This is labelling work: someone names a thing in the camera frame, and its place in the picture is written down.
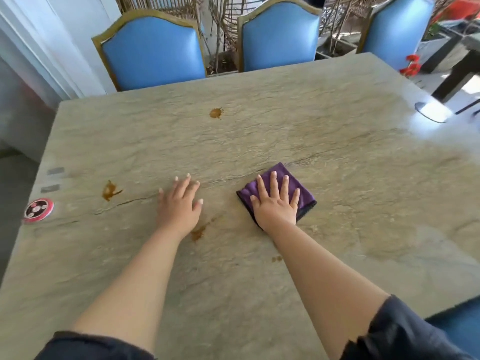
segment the gray sticker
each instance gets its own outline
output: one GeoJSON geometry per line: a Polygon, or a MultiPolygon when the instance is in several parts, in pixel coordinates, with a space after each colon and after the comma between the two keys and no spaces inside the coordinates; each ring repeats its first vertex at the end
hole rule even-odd
{"type": "Polygon", "coordinates": [[[54,184],[53,186],[48,186],[48,187],[42,187],[40,190],[40,193],[49,193],[49,192],[55,192],[60,189],[60,184],[54,184]]]}
{"type": "Polygon", "coordinates": [[[63,173],[64,171],[65,171],[65,168],[63,166],[59,166],[58,168],[49,169],[46,172],[46,175],[49,176],[51,174],[59,174],[59,173],[63,173]]]}

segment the blue chair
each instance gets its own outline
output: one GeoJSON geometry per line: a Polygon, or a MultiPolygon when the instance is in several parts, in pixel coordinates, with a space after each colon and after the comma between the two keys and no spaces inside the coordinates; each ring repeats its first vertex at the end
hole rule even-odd
{"type": "Polygon", "coordinates": [[[315,59],[322,9],[303,0],[267,0],[238,22],[238,70],[248,72],[315,59]]]}
{"type": "Polygon", "coordinates": [[[435,0],[387,0],[373,6],[363,28],[357,53],[370,52],[401,70],[415,54],[434,10],[435,0]]]}
{"type": "Polygon", "coordinates": [[[458,348],[480,359],[480,296],[437,313],[425,321],[443,330],[458,348]]]}
{"type": "Polygon", "coordinates": [[[205,78],[195,21],[132,10],[92,38],[117,91],[205,78]]]}

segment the table top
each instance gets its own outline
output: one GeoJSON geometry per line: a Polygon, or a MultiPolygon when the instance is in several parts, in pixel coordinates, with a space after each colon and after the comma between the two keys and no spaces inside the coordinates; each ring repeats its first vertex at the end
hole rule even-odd
{"type": "Polygon", "coordinates": [[[417,101],[433,98],[357,54],[63,102],[30,197],[55,208],[20,228],[0,358],[31,359],[68,328],[152,232],[158,188],[187,172],[205,226],[178,250],[160,359],[326,358],[235,194],[279,161],[318,201],[299,226],[420,315],[478,295],[478,133],[424,118],[417,101]],[[123,190],[110,202],[108,180],[123,190]]]}
{"type": "Polygon", "coordinates": [[[480,32],[467,35],[462,39],[462,43],[470,50],[480,52],[480,32]]]}

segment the purple cloth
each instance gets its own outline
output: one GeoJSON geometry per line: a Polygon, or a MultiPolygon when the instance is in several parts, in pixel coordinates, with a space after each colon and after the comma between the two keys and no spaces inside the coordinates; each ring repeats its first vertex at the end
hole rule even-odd
{"type": "MultiPolygon", "coordinates": [[[[300,188],[300,198],[298,200],[298,210],[297,210],[297,221],[299,221],[302,217],[304,217],[308,211],[310,211],[316,204],[317,201],[313,197],[313,195],[308,191],[307,188],[303,187],[303,185],[295,178],[287,168],[282,163],[278,163],[268,169],[265,173],[261,174],[261,178],[265,183],[265,188],[270,194],[270,173],[276,170],[276,180],[278,182],[278,188],[282,187],[283,176],[289,176],[290,179],[288,180],[288,201],[290,202],[293,193],[297,188],[300,188]]],[[[252,219],[257,223],[255,220],[254,215],[254,207],[252,205],[252,201],[250,200],[250,196],[254,195],[258,196],[258,188],[257,188],[257,181],[251,181],[248,183],[243,189],[237,190],[237,196],[243,202],[243,205],[247,208],[248,212],[252,219]]]]}

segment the person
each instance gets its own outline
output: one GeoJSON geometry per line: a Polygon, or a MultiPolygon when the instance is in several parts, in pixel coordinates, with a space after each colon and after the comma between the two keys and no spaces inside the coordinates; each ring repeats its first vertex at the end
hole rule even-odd
{"type": "MultiPolygon", "coordinates": [[[[329,253],[296,225],[300,191],[289,202],[289,177],[270,193],[257,177],[255,219],[273,240],[328,357],[349,359],[472,359],[401,300],[329,253]]],[[[196,226],[200,183],[175,178],[159,190],[158,225],[117,279],[70,331],[57,332],[36,360],[152,360],[177,248],[196,226]]]]}

